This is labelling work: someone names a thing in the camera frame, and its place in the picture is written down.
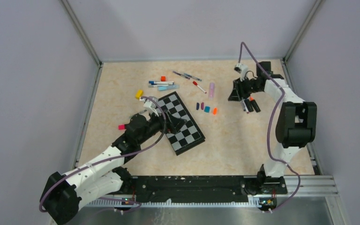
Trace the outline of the blue highlighter cap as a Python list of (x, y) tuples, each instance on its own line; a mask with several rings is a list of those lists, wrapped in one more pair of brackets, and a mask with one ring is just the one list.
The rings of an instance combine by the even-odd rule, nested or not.
[(206, 112), (206, 113), (209, 113), (209, 112), (210, 112), (210, 107), (209, 107), (209, 106), (205, 106), (203, 111)]

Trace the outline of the yellow block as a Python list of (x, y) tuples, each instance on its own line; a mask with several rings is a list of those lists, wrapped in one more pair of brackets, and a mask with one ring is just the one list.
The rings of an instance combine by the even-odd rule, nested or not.
[(143, 90), (138, 90), (136, 95), (135, 95), (135, 98), (140, 99), (142, 96), (143, 96)]

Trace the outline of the thin dark pen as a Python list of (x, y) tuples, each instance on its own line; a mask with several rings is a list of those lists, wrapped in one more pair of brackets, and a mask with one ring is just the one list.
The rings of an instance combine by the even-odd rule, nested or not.
[(188, 80), (191, 79), (189, 76), (187, 76), (187, 75), (185, 75), (185, 74), (182, 74), (182, 73), (179, 73), (179, 72), (176, 72), (176, 71), (172, 71), (172, 72), (173, 72), (174, 74), (176, 74), (176, 75), (179, 75), (179, 76), (185, 78), (185, 79), (188, 79)]

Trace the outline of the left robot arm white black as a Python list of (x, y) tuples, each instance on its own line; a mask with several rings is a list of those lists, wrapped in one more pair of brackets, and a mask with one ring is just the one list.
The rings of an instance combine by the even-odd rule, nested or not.
[(132, 182), (122, 166), (141, 153), (141, 144), (157, 132), (161, 136), (176, 134), (186, 122), (169, 112), (159, 116), (152, 113), (149, 120), (142, 115), (133, 116), (125, 125), (125, 132), (97, 157), (64, 174), (50, 175), (39, 210), (48, 213), (56, 224), (64, 225), (88, 203), (111, 192), (129, 192)]

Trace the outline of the white marker red cap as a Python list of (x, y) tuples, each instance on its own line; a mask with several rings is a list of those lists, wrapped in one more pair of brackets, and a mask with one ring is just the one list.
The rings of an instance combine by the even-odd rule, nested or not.
[(193, 81), (193, 85), (195, 85), (197, 88), (199, 88), (203, 93), (207, 93), (206, 90), (204, 90), (196, 81)]

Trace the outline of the white marker magenta end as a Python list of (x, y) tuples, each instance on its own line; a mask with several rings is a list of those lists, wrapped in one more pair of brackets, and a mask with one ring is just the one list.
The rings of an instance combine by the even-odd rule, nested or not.
[(243, 100), (243, 101), (242, 101), (242, 103), (243, 103), (244, 111), (245, 111), (247, 114), (249, 114), (249, 110), (248, 110), (248, 107), (247, 107), (246, 101), (245, 101), (245, 100)]

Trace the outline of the light blue eraser bar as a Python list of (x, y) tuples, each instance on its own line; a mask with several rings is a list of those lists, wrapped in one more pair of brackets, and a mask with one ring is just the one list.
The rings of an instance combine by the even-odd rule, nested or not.
[(180, 86), (179, 85), (168, 85), (168, 86), (159, 86), (157, 88), (158, 91), (166, 91), (166, 90), (175, 90), (178, 89)]

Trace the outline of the black highlighter orange cap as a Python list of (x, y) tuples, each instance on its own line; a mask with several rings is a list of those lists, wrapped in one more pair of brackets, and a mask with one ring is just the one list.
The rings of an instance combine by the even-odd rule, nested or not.
[(259, 105), (257, 104), (256, 100), (252, 97), (250, 97), (250, 103), (252, 105), (252, 108), (257, 112), (259, 113), (261, 111)]

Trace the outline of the black highlighter pink cap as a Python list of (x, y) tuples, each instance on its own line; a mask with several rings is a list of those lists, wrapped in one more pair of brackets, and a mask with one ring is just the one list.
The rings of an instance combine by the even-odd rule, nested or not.
[(126, 124), (118, 125), (118, 130), (125, 130)]

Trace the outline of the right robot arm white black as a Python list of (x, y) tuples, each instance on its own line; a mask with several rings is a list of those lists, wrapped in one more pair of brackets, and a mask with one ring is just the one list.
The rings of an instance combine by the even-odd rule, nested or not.
[(246, 113), (258, 112), (260, 108), (251, 95), (264, 92), (280, 110), (275, 128), (277, 146), (274, 151), (268, 150), (270, 159), (262, 165), (254, 182), (260, 192), (269, 193), (275, 185), (283, 185), (281, 179), (293, 156), (314, 140), (317, 105), (298, 97), (282, 75), (272, 72), (269, 61), (257, 63), (251, 79), (247, 77), (250, 71), (246, 65), (237, 63), (234, 70), (240, 77), (233, 80), (228, 101), (240, 102)]

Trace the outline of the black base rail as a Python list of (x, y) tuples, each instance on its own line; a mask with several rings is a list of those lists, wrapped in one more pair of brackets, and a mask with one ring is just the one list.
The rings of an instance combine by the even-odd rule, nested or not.
[(285, 195), (285, 179), (256, 176), (138, 176), (111, 196), (128, 195), (140, 203), (246, 203), (249, 196)]

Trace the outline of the pale purple highlighter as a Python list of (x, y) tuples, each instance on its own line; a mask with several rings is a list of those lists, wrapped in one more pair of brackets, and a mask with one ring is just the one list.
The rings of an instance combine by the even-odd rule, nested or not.
[(213, 82), (211, 82), (210, 86), (209, 86), (208, 99), (213, 100), (214, 99), (214, 94), (215, 94), (215, 84)]

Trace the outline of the black highlighter blue tip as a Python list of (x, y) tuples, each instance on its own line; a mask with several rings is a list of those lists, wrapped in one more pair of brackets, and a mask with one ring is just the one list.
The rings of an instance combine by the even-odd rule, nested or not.
[(252, 104), (251, 104), (251, 102), (250, 102), (249, 99), (245, 99), (245, 100), (244, 100), (244, 103), (245, 103), (246, 108), (247, 108), (247, 110), (248, 110), (249, 112), (253, 112), (253, 111), (254, 111), (254, 108), (252, 107)]

